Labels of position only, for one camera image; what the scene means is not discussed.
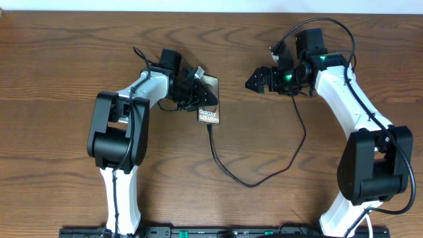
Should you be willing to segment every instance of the black cable wire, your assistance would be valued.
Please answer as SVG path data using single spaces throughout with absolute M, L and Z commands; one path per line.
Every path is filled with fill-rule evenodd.
M 137 54 L 141 59 L 146 60 L 144 53 L 138 47 L 134 46 L 132 49 L 134 49 L 135 54 Z
M 300 94 L 300 95 L 304 95 L 304 96 L 306 96 L 306 97 L 311 97 L 310 95 L 308 95 L 307 93 L 303 93 L 303 92 L 301 92 L 301 91 L 298 91 L 297 92 L 298 94 Z
M 182 110 L 182 109 L 181 109 L 181 108 L 179 108 L 179 107 L 176 107 L 176 108 L 174 108 L 174 109 L 165 109 L 165 108 L 163 108 L 163 107 L 161 106 L 161 104 L 160 104 L 160 103 L 161 103 L 161 99 L 157 101 L 157 106 L 159 106 L 160 110 L 164 110 L 165 112 L 176 112 L 176 111 Z
M 396 141 L 396 139 L 394 138 L 394 136 L 392 136 L 391 133 L 388 132 L 388 130 L 384 127 L 384 125 L 378 120 L 376 119 L 376 117 L 373 115 L 372 112 L 370 112 L 370 110 L 367 108 L 367 106 L 363 103 L 363 101 L 360 99 L 360 97 L 356 94 L 356 92 L 354 91 L 354 89 L 351 86 L 350 80 L 348 78 L 348 68 L 349 65 L 352 61 L 352 58 L 354 57 L 354 52 L 356 51 L 356 42 L 354 40 L 354 36 L 352 35 L 352 33 L 350 32 L 350 30 L 348 29 L 348 27 L 346 27 L 345 25 L 343 25 L 341 22 L 334 20 L 334 19 L 330 19 L 330 18 L 315 18 L 315 19 L 309 19 L 306 21 L 303 21 L 301 23 L 299 23 L 297 26 L 293 27 L 273 48 L 270 48 L 270 50 L 272 52 L 276 52 L 278 50 L 278 48 L 281 46 L 282 42 L 284 42 L 284 40 L 298 27 L 308 23 L 308 22 L 313 22 L 316 20 L 327 20 L 330 22 L 333 22 L 339 26 L 341 26 L 350 36 L 351 38 L 351 43 L 352 43 L 352 49 L 351 49 L 351 54 L 350 57 L 348 58 L 348 62 L 346 64 L 346 67 L 344 67 L 344 78 L 345 78 L 345 83 L 347 84 L 349 90 L 351 91 L 351 93 L 353 94 L 354 98 L 358 101 L 358 103 L 360 104 L 360 106 L 364 109 L 364 111 L 369 115 L 369 118 L 372 119 L 385 133 L 385 135 L 389 138 L 389 141 L 394 145 L 394 147 L 396 148 L 396 150 L 401 154 L 401 158 L 404 161 L 404 164 L 407 168 L 408 174 L 410 175 L 410 183 L 411 183 L 411 194 L 410 194 L 410 200 L 408 201 L 408 204 L 401 210 L 397 210 L 397 211 L 389 211 L 389 210 L 384 210 L 381 208 L 366 208 L 363 213 L 359 216 L 359 218 L 352 224 L 352 226 L 350 228 L 347 229 L 347 232 L 345 234 L 345 237 L 348 237 L 349 233 L 351 230 L 353 230 L 355 228 L 355 226 L 357 226 L 360 222 L 360 220 L 369 213 L 369 211 L 376 211 L 376 212 L 381 212 L 384 214 L 390 214 L 390 215 L 399 215 L 399 214 L 403 214 L 407 211 L 409 211 L 409 209 L 412 207 L 415 199 L 416 199 L 416 183 L 415 183 L 415 179 L 414 179 L 414 173 L 412 171 L 411 165 L 408 162 L 407 156 L 404 152 L 404 150 L 402 149 L 402 147 L 398 144 L 398 142 Z
M 118 218 L 119 218 L 119 213 L 118 213 L 118 203 L 117 203 L 117 192 L 116 192 L 116 180 L 118 179 L 116 177 L 116 171 L 120 168 L 122 168 L 122 166 L 124 165 L 124 163 L 126 162 L 126 160 L 128 158 L 131 157 L 131 152 L 132 152 L 132 147 L 134 146 L 134 134 L 135 134 L 135 111 L 134 111 L 134 101 L 133 101 L 133 96 L 134 96 L 134 92 L 137 90 L 137 88 L 139 86 L 141 86 L 143 83 L 145 83 L 148 79 L 150 79 L 151 77 L 151 69 L 150 69 L 150 65 L 149 65 L 149 60 L 147 59 L 147 57 L 145 57 L 144 53 L 137 47 L 134 46 L 134 52 L 145 61 L 145 64 L 147 65 L 147 77 L 145 77 L 143 80 L 141 80 L 139 83 L 135 84 L 133 87 L 131 87 L 130 89 L 130 95 L 129 95 L 129 104 L 130 104 L 130 120 L 128 120 L 128 125 L 130 125 L 130 142 L 128 144 L 128 148 L 126 149 L 126 152 L 124 154 L 124 158 L 118 163 L 118 165 L 116 165 L 113 170 L 112 170 L 112 181 L 113 181 L 113 202 L 114 202 L 114 217 L 115 217 L 115 224 L 114 224 L 114 237 L 117 238 L 118 236 L 120 236 L 120 234 L 118 233 Z
M 272 177 L 274 177 L 274 176 L 276 176 L 276 175 L 278 175 L 278 174 L 280 174 L 280 173 L 283 173 L 283 172 L 285 172 L 285 171 L 287 171 L 291 166 L 292 166 L 292 164 L 293 164 L 293 161 L 295 160 L 295 158 L 297 157 L 297 154 L 298 154 L 298 152 L 299 152 L 299 150 L 301 149 L 301 146 L 303 146 L 303 143 L 304 143 L 304 141 L 305 141 L 305 137 L 306 137 L 306 135 L 307 135 L 307 131 L 306 131 L 306 129 L 305 129 L 305 126 L 304 126 L 304 123 L 303 123 L 303 120 L 301 119 L 301 116 L 299 115 L 299 112 L 298 112 L 298 108 L 297 108 L 297 105 L 296 105 L 296 103 L 295 103 L 295 99 L 294 99 L 294 97 L 292 96 L 292 102 L 293 102 L 293 105 L 294 105 L 294 107 L 295 107 L 295 111 L 297 112 L 297 115 L 298 115 L 298 119 L 299 119 L 299 121 L 301 122 L 301 125 L 303 126 L 303 130 L 304 130 L 304 136 L 303 136 L 303 139 L 301 140 L 301 143 L 299 144 L 299 146 L 298 146 L 298 148 L 297 148 L 297 150 L 295 151 L 295 153 L 293 154 L 293 157 L 292 157 L 292 159 L 291 159 L 291 162 L 289 162 L 289 165 L 285 168 L 285 169 L 282 169 L 281 171 L 278 171 L 278 172 L 275 172 L 275 173 L 272 173 L 271 175 L 269 175 L 269 176 L 267 176 L 266 178 L 264 178 L 264 179 L 262 179 L 262 180 L 260 180 L 259 182 L 257 182 L 257 183 L 255 183 L 255 184 L 247 184 L 246 182 L 244 182 L 244 181 L 242 181 L 241 179 L 239 179 L 239 178 L 237 178 L 233 173 L 231 173 L 231 171 L 229 171 L 226 167 L 225 167 L 225 165 L 223 165 L 222 163 L 221 163 L 221 161 L 219 160 L 219 158 L 215 155 L 215 152 L 214 152 L 214 148 L 213 148 L 213 138 L 212 138 L 212 125 L 211 124 L 207 124 L 207 131 L 209 132 L 209 139 L 210 139 L 210 148 L 211 148 L 211 154 L 213 155 L 213 160 L 216 162 L 216 165 L 227 175 L 227 176 L 229 176 L 231 179 L 233 179 L 235 182 L 237 182 L 237 183 L 239 183 L 240 185 L 242 185 L 242 186 L 244 186 L 244 187 L 246 187 L 246 188 L 254 188 L 254 187 L 257 187 L 258 185 L 260 185 L 260 184 L 262 184 L 263 182 L 265 182 L 266 180 L 268 180 L 268 179 L 270 179 L 270 178 L 272 178 Z
M 183 106 L 182 109 L 187 109 L 187 108 L 189 108 L 190 106 L 193 106 L 196 103 L 199 103 L 199 100 L 196 100 L 194 102 L 191 102 L 191 103 L 187 104 L 186 106 Z

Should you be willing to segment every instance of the smartphone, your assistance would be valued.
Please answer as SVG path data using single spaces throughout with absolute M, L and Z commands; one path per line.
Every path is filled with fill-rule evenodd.
M 219 80 L 212 76 L 203 75 L 200 82 L 209 89 L 217 98 L 217 105 L 215 106 L 199 106 L 197 109 L 197 121 L 213 124 L 220 124 L 219 113 Z

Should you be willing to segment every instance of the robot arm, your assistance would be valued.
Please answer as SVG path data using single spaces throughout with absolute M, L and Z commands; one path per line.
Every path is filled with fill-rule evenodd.
M 345 67 L 349 65 L 341 54 L 328 54 L 321 30 L 304 30 L 296 34 L 295 44 L 299 59 L 297 67 L 293 66 L 291 53 L 282 42 L 277 51 L 272 52 L 279 66 L 257 68 L 245 87 L 263 93 L 264 86 L 268 85 L 269 91 L 291 97 L 302 93 L 302 88 L 310 87 L 310 96 L 312 90 L 316 90 L 334 112 L 348 141 L 337 171 L 340 193 L 328 212 L 321 216 L 320 225 L 324 235 L 343 237 L 365 208 L 376 208 L 406 190 L 408 171 L 389 138 L 369 119 L 353 96 L 344 78 Z M 356 83 L 351 67 L 347 76 L 359 99 L 396 137 L 409 160 L 410 130 L 406 126 L 394 127 L 377 111 Z M 384 153 L 384 158 L 375 159 L 375 151 Z M 353 236 L 354 231 L 355 228 L 349 231 L 348 236 Z
M 188 111 L 196 110 L 199 106 L 217 104 L 217 98 L 208 93 L 208 89 L 199 80 L 204 73 L 203 69 L 198 67 L 194 71 L 189 64 L 183 66 L 182 60 L 178 52 L 164 49 L 160 62 L 152 63 L 149 78 L 149 72 L 143 70 L 139 79 L 129 87 L 117 93 L 101 92 L 97 96 L 87 151 L 95 158 L 106 185 L 106 228 L 112 233 L 132 237 L 141 221 L 137 204 L 137 169 L 147 150 L 150 108 L 163 98 L 173 100 L 178 108 Z M 135 85 L 139 85 L 132 95 L 135 121 L 128 123 L 131 118 L 130 90 Z M 128 123 L 128 127 L 126 130 L 114 128 L 109 122 Z M 134 126 L 132 151 L 129 159 L 123 161 L 131 140 L 131 126 Z M 123 165 L 116 171 L 116 181 L 113 182 L 113 168 L 122 161 Z
M 142 71 L 140 78 L 126 89 L 118 91 L 118 96 L 121 99 L 127 100 L 129 98 L 129 91 L 133 85 L 145 80 L 148 72 Z M 147 79 L 135 92 L 134 98 L 139 97 L 149 101 L 149 109 L 154 104 L 167 96 L 169 89 L 169 77 L 159 72 L 151 72 L 151 76 Z M 128 116 L 122 115 L 119 122 L 128 123 Z M 134 234 L 137 230 L 138 224 L 141 221 L 141 213 L 138 209 L 137 203 L 137 170 L 138 166 L 132 167 L 130 173 L 127 175 L 123 170 L 116 171 L 116 205 L 119 213 L 118 229 L 120 234 Z M 115 207 L 113 194 L 113 168 L 106 167 L 100 169 L 106 185 L 107 204 L 108 204 L 108 220 L 106 228 L 115 233 Z

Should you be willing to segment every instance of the wood grain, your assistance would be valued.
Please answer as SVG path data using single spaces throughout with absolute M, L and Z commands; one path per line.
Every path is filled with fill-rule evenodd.
M 244 88 L 256 67 L 273 65 L 268 47 L 295 24 L 323 15 L 6 12 L 0 18 L 0 237 L 57 237 L 62 227 L 107 219 L 104 183 L 86 142 L 96 94 L 117 91 L 143 62 L 174 48 L 219 77 L 221 160 L 250 182 L 285 167 L 301 141 L 291 99 Z M 358 82 L 374 105 L 414 135 L 418 196 L 402 216 L 371 215 L 392 237 L 423 232 L 423 16 L 329 15 L 356 37 Z M 323 27 L 330 50 L 348 49 L 342 29 Z M 293 39 L 288 46 L 294 49 Z M 206 127 L 194 113 L 151 111 L 149 147 L 138 177 L 144 219 L 175 226 L 311 223 L 338 187 L 346 140 L 321 97 L 297 98 L 307 139 L 293 167 L 254 189 L 213 163 Z M 383 205 L 398 209 L 409 190 Z

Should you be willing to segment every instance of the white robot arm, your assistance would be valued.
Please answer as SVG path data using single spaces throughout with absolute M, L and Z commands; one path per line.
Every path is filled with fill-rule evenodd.
M 118 91 L 118 96 L 122 98 L 129 98 L 129 92 L 132 86 L 143 81 L 147 77 L 148 72 L 141 72 L 141 77 L 126 89 Z M 169 77 L 159 72 L 151 72 L 148 78 L 139 88 L 134 92 L 133 97 L 140 97 L 150 101 L 149 108 L 152 108 L 155 103 L 167 96 L 169 90 Z M 119 122 L 128 123 L 128 116 L 119 118 Z M 116 171 L 116 193 L 117 195 L 117 210 L 119 213 L 118 229 L 120 234 L 134 234 L 137 231 L 138 224 L 141 221 L 141 213 L 138 209 L 137 203 L 137 170 L 138 166 L 133 166 L 130 173 L 127 175 L 123 170 Z M 106 185 L 107 204 L 108 204 L 108 220 L 106 228 L 115 233 L 115 207 L 113 196 L 113 168 L 106 167 L 100 169 Z
M 176 102 L 179 110 L 193 111 L 199 106 L 217 104 L 217 98 L 199 80 L 204 70 L 197 67 L 194 71 L 189 64 L 182 66 L 182 59 L 178 52 L 164 49 L 160 62 L 143 70 L 132 85 L 117 93 L 101 92 L 97 96 L 87 151 L 104 178 L 106 228 L 111 233 L 133 237 L 141 221 L 137 169 L 147 149 L 150 108 L 165 97 Z M 109 122 L 129 123 L 127 130 L 121 130 L 109 126 Z
M 329 20 L 346 28 L 333 19 L 311 19 L 298 24 L 288 34 L 314 20 Z M 344 130 L 347 144 L 337 171 L 340 192 L 319 221 L 323 235 L 352 237 L 356 226 L 364 218 L 368 219 L 368 212 L 406 190 L 408 175 L 412 174 L 407 168 L 412 134 L 406 126 L 395 127 L 372 105 L 342 54 L 328 53 L 321 29 L 304 30 L 295 35 L 299 60 L 296 67 L 284 42 L 286 36 L 270 48 L 278 67 L 257 68 L 245 87 L 263 93 L 264 86 L 268 85 L 269 91 L 291 97 L 304 94 L 302 88 L 310 87 L 310 96 L 314 89 L 328 103 Z M 374 158 L 377 151 L 385 154 L 383 159 Z
M 392 123 L 376 110 L 364 92 L 360 89 L 356 82 L 356 76 L 352 73 L 351 67 L 348 69 L 348 78 L 352 79 L 350 84 L 365 105 L 375 113 L 377 119 L 386 127 Z M 328 67 L 324 71 L 319 71 L 315 84 L 317 94 L 321 95 L 332 111 L 344 130 L 348 139 L 352 132 L 357 132 L 363 128 L 369 131 L 378 131 L 380 127 L 373 120 L 369 120 L 368 115 L 358 104 L 351 91 L 345 84 L 344 66 Z M 359 206 L 354 206 L 351 201 L 347 200 L 341 192 L 339 192 L 335 201 L 329 210 L 324 213 L 320 219 L 320 226 L 324 235 L 332 237 L 343 237 L 346 230 L 361 215 L 364 208 L 369 206 L 379 207 L 382 202 L 374 200 L 364 202 Z M 356 228 L 351 230 L 349 237 L 354 236 Z

